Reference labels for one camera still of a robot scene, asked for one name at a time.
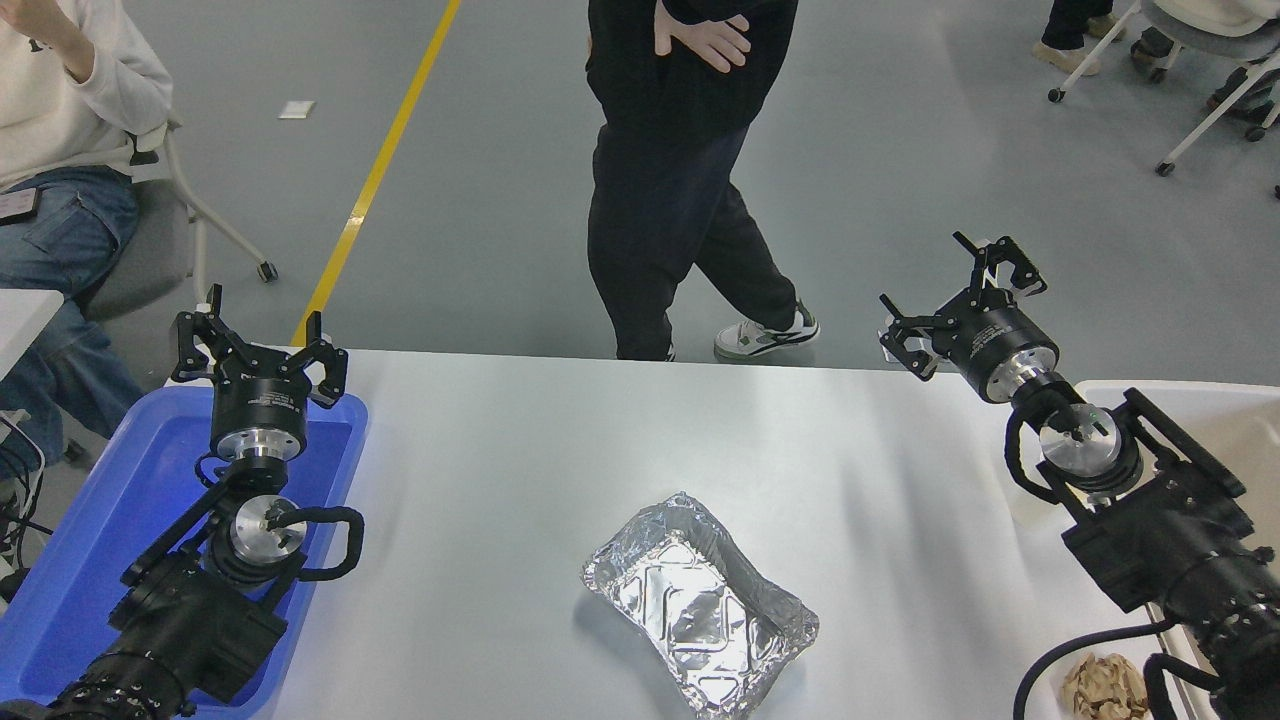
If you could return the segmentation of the person's hand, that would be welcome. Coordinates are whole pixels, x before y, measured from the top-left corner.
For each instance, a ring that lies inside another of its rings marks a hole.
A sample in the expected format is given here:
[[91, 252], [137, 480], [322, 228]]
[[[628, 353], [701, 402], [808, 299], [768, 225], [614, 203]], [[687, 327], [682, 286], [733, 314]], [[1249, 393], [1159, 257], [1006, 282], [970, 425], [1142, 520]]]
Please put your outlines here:
[[727, 74], [748, 63], [751, 44], [745, 33], [749, 29], [749, 20], [744, 15], [685, 24], [658, 3], [653, 20], [654, 53], [657, 56], [668, 56], [675, 45], [680, 44], [713, 69]]
[[1, 1], [1, 19], [19, 35], [54, 50], [59, 56], [68, 38], [76, 44], [78, 28], [56, 1]]

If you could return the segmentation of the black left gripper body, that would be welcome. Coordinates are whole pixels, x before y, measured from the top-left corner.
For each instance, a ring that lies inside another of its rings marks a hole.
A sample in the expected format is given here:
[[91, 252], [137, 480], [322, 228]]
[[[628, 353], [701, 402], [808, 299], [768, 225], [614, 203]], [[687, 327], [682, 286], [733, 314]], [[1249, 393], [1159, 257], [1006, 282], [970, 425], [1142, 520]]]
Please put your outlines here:
[[224, 352], [214, 372], [211, 439], [252, 429], [283, 430], [305, 439], [306, 404], [312, 388], [302, 370], [284, 373], [289, 355], [275, 348]]

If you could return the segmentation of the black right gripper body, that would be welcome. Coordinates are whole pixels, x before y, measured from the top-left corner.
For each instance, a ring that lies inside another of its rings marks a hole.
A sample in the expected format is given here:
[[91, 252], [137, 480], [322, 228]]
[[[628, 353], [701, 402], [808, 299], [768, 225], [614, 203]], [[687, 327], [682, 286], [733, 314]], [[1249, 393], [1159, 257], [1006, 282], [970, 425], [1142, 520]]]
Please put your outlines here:
[[956, 299], [940, 310], [940, 356], [988, 404], [1007, 404], [1029, 379], [1056, 369], [1059, 346], [1016, 305]]

